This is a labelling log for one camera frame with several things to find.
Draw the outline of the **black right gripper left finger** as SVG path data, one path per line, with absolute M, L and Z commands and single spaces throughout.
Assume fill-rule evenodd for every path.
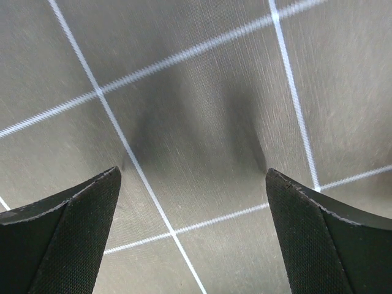
M 121 187 L 112 167 L 1 213 L 1 293 L 92 293 Z

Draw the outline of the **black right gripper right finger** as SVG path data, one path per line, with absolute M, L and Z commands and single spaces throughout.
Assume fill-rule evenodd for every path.
M 391 293 L 391 219 L 273 168 L 265 182 L 292 293 Z

